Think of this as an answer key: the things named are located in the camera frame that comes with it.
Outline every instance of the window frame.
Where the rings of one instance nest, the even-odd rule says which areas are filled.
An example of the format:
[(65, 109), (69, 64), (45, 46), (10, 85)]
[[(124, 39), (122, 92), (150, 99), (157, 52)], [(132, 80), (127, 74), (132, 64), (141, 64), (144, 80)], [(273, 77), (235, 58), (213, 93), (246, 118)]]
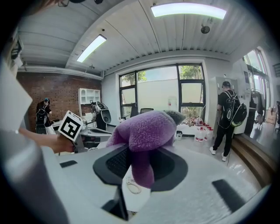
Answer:
[[(180, 80), (179, 66), (200, 66), (203, 79), (183, 79), (183, 80)], [(146, 69), (135, 70), (134, 71), (135, 84), (130, 85), (130, 86), (120, 87), (121, 86), (121, 77), (125, 76), (125, 75), (128, 75), (128, 74), (132, 74), (133, 72), (129, 72), (129, 73), (126, 73), (126, 74), (123, 74), (123, 75), (119, 75), (119, 105), (120, 105), (121, 117), (123, 117), (123, 107), (133, 106), (133, 104), (122, 104), (122, 90), (135, 88), (135, 103), (136, 103), (136, 108), (138, 110), (138, 98), (137, 98), (138, 72), (147, 71), (147, 70), (151, 70), (151, 69), (157, 69), (157, 68), (165, 68), (165, 67), (176, 67), (176, 69), (177, 69), (178, 91), (179, 91), (179, 93), (178, 93), (178, 96), (179, 96), (178, 110), (179, 110), (179, 112), (181, 112), (181, 107), (202, 107), (203, 108), (206, 105), (205, 76), (204, 76), (204, 70), (203, 70), (202, 63), (167, 64), (167, 65), (162, 65), (162, 66), (155, 66), (155, 67), (150, 67), (150, 68), (146, 68)], [(202, 91), (203, 91), (203, 103), (182, 103), (182, 83), (201, 83), (202, 84)], [(203, 114), (202, 114), (201, 118), (203, 120), (205, 118), (205, 109), (203, 110)]]

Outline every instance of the tree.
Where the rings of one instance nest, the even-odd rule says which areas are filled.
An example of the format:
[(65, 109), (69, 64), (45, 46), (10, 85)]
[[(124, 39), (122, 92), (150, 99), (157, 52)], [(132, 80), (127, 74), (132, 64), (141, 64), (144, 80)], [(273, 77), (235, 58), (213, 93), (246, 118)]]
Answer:
[(181, 66), (180, 79), (202, 79), (200, 66)]
[[(130, 85), (135, 85), (134, 74), (128, 74), (122, 77), (122, 81), (129, 82)], [(147, 81), (146, 71), (138, 72), (138, 81)]]

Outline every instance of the ceiling light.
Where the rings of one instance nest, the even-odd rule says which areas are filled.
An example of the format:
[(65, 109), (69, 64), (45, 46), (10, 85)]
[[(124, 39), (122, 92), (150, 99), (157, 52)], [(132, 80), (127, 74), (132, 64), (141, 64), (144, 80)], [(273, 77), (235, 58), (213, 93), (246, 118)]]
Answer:
[(196, 3), (168, 3), (151, 7), (155, 17), (172, 14), (199, 14), (223, 19), (227, 11), (209, 5)]
[(78, 62), (83, 62), (95, 49), (97, 49), (102, 43), (106, 41), (106, 38), (99, 35), (91, 44), (82, 52), (77, 59)]

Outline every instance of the black pants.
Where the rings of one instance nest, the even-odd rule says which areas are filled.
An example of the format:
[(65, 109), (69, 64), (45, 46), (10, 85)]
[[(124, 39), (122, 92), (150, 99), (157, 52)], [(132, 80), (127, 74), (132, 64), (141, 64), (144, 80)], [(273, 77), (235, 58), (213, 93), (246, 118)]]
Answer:
[(101, 114), (96, 115), (96, 126), (97, 128), (106, 131), (106, 123), (103, 121)]
[(229, 150), (231, 149), (231, 141), (232, 141), (232, 134), (235, 128), (233, 126), (229, 126), (227, 129), (222, 128), (221, 126), (218, 126), (217, 130), (217, 137), (215, 139), (215, 143), (213, 146), (213, 150), (217, 150), (217, 148), (220, 146), (224, 135), (226, 135), (226, 144), (224, 146), (224, 156), (227, 156), (229, 153)]

